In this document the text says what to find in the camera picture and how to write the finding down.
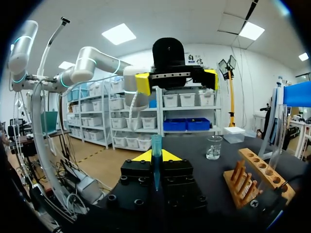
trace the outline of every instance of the ceiling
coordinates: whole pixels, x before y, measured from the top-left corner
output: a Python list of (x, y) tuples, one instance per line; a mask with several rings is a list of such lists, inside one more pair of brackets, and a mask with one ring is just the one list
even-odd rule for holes
[[(292, 69), (304, 53), (291, 25), (280, 16), (270, 0), (259, 0), (250, 22), (266, 31), (253, 42), (237, 39), (252, 0), (46, 0), (30, 16), (39, 24), (28, 71), (36, 73), (48, 39), (58, 27), (60, 17), (71, 20), (54, 41), (47, 58), (45, 75), (62, 70), (60, 63), (75, 63), (80, 48), (93, 46), (120, 57), (151, 49), (161, 37), (175, 37), (183, 44), (204, 43), (241, 47), (274, 58)], [(101, 33), (121, 23), (137, 39), (113, 45)]]

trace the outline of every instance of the yellow pole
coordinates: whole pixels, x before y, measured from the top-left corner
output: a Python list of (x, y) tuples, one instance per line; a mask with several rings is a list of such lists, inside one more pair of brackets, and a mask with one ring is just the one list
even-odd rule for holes
[(233, 93), (233, 85), (232, 85), (232, 77), (231, 77), (231, 70), (228, 72), (229, 74), (229, 82), (230, 82), (230, 98), (231, 98), (231, 110), (230, 110), (230, 124), (229, 127), (234, 127), (234, 93)]

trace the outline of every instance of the black work surface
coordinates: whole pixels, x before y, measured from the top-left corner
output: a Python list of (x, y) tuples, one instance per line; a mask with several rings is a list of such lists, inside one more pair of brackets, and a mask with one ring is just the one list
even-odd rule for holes
[[(218, 160), (212, 161), (206, 158), (207, 139), (206, 136), (194, 137), (164, 137), (163, 149), (170, 153), (188, 159), (193, 166), (193, 175), (202, 193), (207, 197), (207, 208), (209, 212), (221, 211), (232, 213), (236, 210), (233, 199), (223, 177), (223, 172), (233, 170), (236, 162), (241, 160), (238, 150), (249, 148), (258, 154), (262, 140), (259, 138), (245, 137), (244, 142), (229, 144), (222, 141), (221, 156)], [(246, 172), (251, 172), (253, 177), (260, 182), (259, 175), (250, 165), (245, 163)], [(285, 179), (302, 174), (307, 165), (293, 155), (283, 151), (276, 171)], [(290, 183), (294, 190), (298, 188), (298, 181)]]

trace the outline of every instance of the wooden test tube rack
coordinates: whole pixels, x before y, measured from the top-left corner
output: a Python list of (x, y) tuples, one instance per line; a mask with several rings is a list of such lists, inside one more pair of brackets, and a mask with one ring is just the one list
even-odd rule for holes
[[(259, 158), (250, 149), (240, 149), (239, 154), (253, 167), (253, 169), (258, 171), (258, 174), (262, 180), (269, 184), (272, 188), (278, 188), (285, 182), (285, 180), (275, 170), (269, 167), (265, 161)], [(289, 184), (286, 184), (282, 190), (282, 197), (288, 200), (288, 204), (294, 197), (295, 191)]]
[(224, 172), (225, 181), (238, 209), (254, 199), (259, 193), (256, 188), (257, 181), (251, 180), (251, 173), (245, 173), (244, 163), (245, 160), (238, 161), (234, 170)]

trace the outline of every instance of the white shelving unit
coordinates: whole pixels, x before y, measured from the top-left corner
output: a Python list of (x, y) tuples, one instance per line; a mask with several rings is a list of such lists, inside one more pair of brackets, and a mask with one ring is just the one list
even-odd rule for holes
[[(101, 145), (101, 146), (105, 146), (106, 148), (108, 148), (109, 144), (112, 143), (112, 137), (111, 137), (111, 133), (110, 133), (110, 125), (105, 125), (105, 122), (106, 122), (106, 120), (105, 120), (105, 115), (106, 114), (105, 113), (108, 113), (108, 109), (105, 110), (106, 104), (104, 102), (104, 97), (105, 96), (107, 97), (108, 94), (104, 93), (104, 89), (105, 89), (104, 82), (101, 82), (101, 85), (102, 85), (102, 87), (101, 87), (102, 94), (101, 95), (88, 96), (88, 97), (83, 97), (83, 98), (81, 98), (81, 87), (80, 87), (80, 89), (79, 89), (79, 99), (68, 102), (68, 105), (73, 103), (73, 102), (77, 102), (78, 105), (79, 105), (80, 111), (78, 113), (67, 113), (67, 117), (66, 118), (68, 120), (68, 116), (69, 115), (79, 116), (79, 122), (80, 122), (79, 125), (68, 124), (68, 126), (69, 127), (79, 128), (81, 137), (73, 135), (73, 134), (70, 133), (69, 135), (71, 137), (74, 137), (74, 138), (77, 138), (77, 139), (81, 139), (83, 142), (91, 142), (91, 143), (98, 144), (98, 145)], [(86, 100), (101, 100), (102, 110), (101, 111), (81, 112), (81, 103), (83, 103)], [(103, 120), (103, 125), (100, 125), (100, 126), (84, 126), (84, 125), (82, 125), (82, 122), (81, 122), (82, 117), (84, 115), (88, 115), (88, 114), (101, 115), (102, 116), (102, 120)], [(84, 138), (83, 129), (91, 129), (91, 130), (103, 131), (104, 132), (104, 139), (95, 141), (95, 140)]]
[[(157, 128), (156, 129), (137, 129), (135, 132), (136, 133), (150, 133), (150, 134), (161, 134), (161, 127), (160, 127), (160, 108), (158, 105), (158, 96), (159, 96), (159, 88), (153, 88), (153, 91), (155, 91), (156, 94), (156, 100), (157, 100), (157, 107), (156, 108), (147, 108), (142, 110), (142, 112), (156, 112), (156, 120), (157, 120)], [(117, 92), (110, 92), (109, 94), (109, 103), (110, 100), (112, 99), (111, 97), (115, 94), (123, 94), (124, 90), (120, 90)], [(113, 113), (127, 113), (129, 112), (129, 109), (120, 109), (120, 110), (111, 110), (111, 108), (109, 107), (109, 116), (110, 116), (110, 127), (111, 127), (111, 132), (112, 132), (112, 138), (116, 136), (117, 132), (132, 132), (131, 129), (129, 128), (123, 128), (123, 129), (113, 129), (112, 128), (112, 123), (111, 123), (111, 115)], [(112, 139), (112, 147), (115, 150), (115, 148), (121, 148), (121, 149), (126, 149), (126, 150), (137, 150), (137, 151), (145, 151), (142, 150), (140, 148), (130, 148), (130, 147), (119, 147), (115, 144), (114, 140)]]
[[(180, 89), (175, 89), (175, 92), (179, 92), (180, 90), (187, 90), (191, 89), (193, 92), (197, 93), (198, 88), (202, 87), (200, 83), (188, 83), (184, 87), (181, 87)], [(214, 106), (192, 106), (192, 107), (165, 107), (164, 101), (163, 101), (163, 93), (165, 93), (165, 90), (159, 89), (159, 95), (158, 95), (158, 105), (160, 108), (160, 126), (161, 126), (161, 135), (165, 136), (167, 133), (215, 133), (215, 134), (221, 134), (222, 129), (219, 127), (221, 124), (221, 116), (222, 116), (222, 107), (221, 107), (221, 99), (218, 99), (218, 90), (214, 92)], [(178, 114), (175, 114), (177, 117), (175, 118), (189, 118), (189, 115), (195, 114), (197, 110), (206, 110), (206, 111), (213, 111), (213, 120), (210, 120), (212, 123), (212, 128), (209, 130), (199, 130), (199, 131), (165, 131), (163, 129), (163, 122), (166, 119), (166, 115), (169, 112), (175, 112), (177, 111)]]

